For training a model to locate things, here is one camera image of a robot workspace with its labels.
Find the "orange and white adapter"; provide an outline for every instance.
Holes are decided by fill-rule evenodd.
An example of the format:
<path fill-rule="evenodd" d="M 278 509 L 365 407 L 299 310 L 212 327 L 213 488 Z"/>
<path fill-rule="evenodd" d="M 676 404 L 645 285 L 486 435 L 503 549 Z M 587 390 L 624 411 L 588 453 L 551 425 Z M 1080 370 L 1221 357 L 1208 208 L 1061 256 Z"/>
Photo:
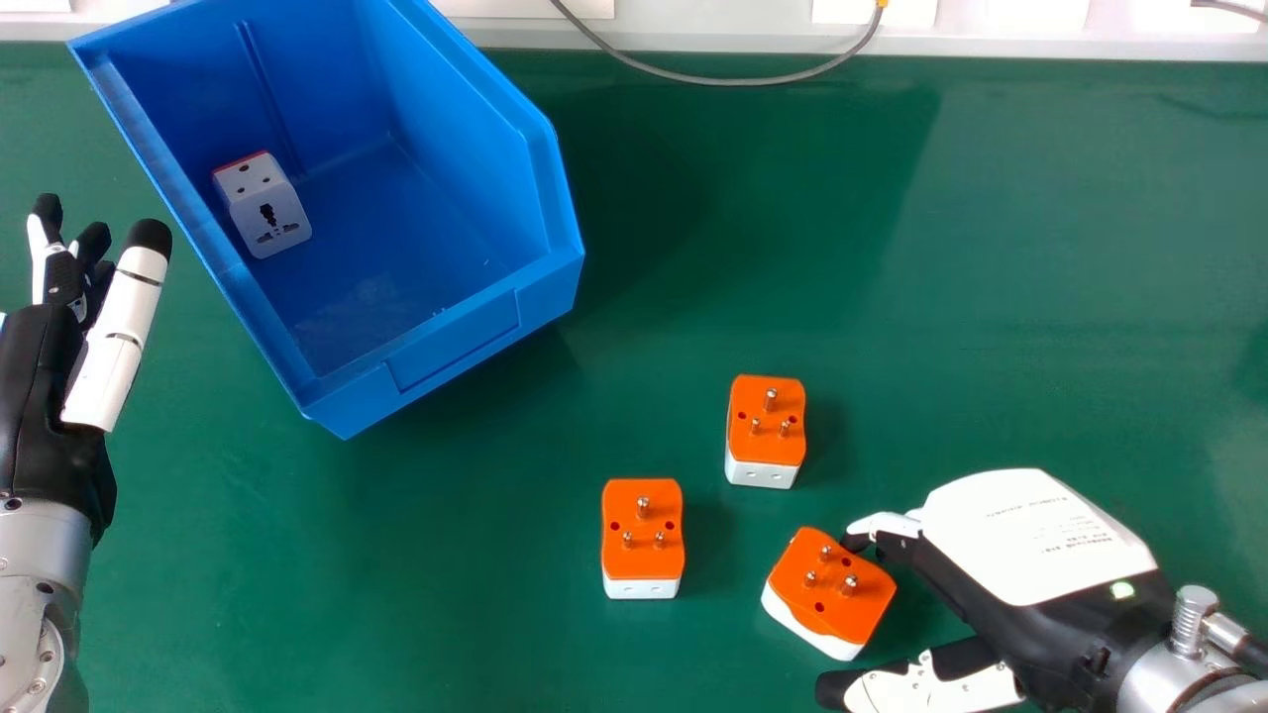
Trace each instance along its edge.
<path fill-rule="evenodd" d="M 805 387 L 798 379 L 741 374 L 727 407 L 730 485 L 792 487 L 805 461 Z"/>
<path fill-rule="evenodd" d="M 898 585 L 825 532 L 801 528 L 775 563 L 762 608 L 776 622 L 837 661 L 862 651 Z"/>
<path fill-rule="evenodd" d="M 682 488 L 672 478 L 618 478 L 604 486 L 600 548 L 609 599 L 673 599 L 687 565 Z"/>

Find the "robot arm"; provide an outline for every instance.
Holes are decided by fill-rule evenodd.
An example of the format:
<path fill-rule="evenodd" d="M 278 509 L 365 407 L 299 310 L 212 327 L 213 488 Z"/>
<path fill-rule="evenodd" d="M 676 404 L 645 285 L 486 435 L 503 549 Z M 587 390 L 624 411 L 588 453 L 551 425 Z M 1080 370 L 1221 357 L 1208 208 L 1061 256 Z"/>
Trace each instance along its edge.
<path fill-rule="evenodd" d="M 27 221 L 34 304 L 0 321 L 0 709 L 22 713 L 87 709 L 74 661 L 89 556 L 114 515 L 104 435 L 171 254 L 167 227 L 142 221 L 117 268 L 101 260 L 104 225 L 66 247 L 61 222 L 41 195 Z"/>
<path fill-rule="evenodd" d="M 954 481 L 919 510 L 851 524 L 842 544 L 910 566 L 978 636 L 824 674 L 825 708 L 969 713 L 1026 697 L 1045 710 L 1268 710 L 1250 674 L 1263 647 L 1215 595 L 1173 594 L 1144 542 L 1042 471 Z"/>

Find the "blue storage box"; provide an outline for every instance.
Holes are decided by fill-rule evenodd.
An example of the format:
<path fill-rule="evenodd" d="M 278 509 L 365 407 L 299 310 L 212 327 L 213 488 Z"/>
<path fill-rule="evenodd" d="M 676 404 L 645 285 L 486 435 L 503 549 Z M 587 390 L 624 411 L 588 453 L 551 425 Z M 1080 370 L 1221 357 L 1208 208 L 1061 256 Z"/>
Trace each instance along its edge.
<path fill-rule="evenodd" d="M 554 131 L 425 0 L 185 0 L 71 43 L 304 416 L 341 438 L 572 308 Z M 251 258 L 212 171 L 271 152 L 312 240 Z"/>

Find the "green work surface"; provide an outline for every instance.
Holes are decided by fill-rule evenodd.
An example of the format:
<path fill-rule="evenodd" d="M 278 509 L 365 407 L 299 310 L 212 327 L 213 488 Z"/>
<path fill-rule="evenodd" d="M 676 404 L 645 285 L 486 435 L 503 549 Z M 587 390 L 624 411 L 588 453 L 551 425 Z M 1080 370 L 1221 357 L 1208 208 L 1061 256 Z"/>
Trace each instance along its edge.
<path fill-rule="evenodd" d="M 758 605 L 792 532 L 1017 466 L 1268 631 L 1268 67 L 864 58 L 716 90 L 496 61 L 563 143 L 577 308 L 342 443 L 179 241 L 112 439 L 98 710 L 814 710 L 838 665 Z M 42 190 L 68 231 L 169 217 L 66 52 L 0 46 L 0 304 Z M 805 382 L 791 491 L 723 478 L 741 372 Z M 638 476 L 686 495 L 675 601 L 604 598 L 600 491 Z M 860 664 L 966 631 L 898 580 Z"/>

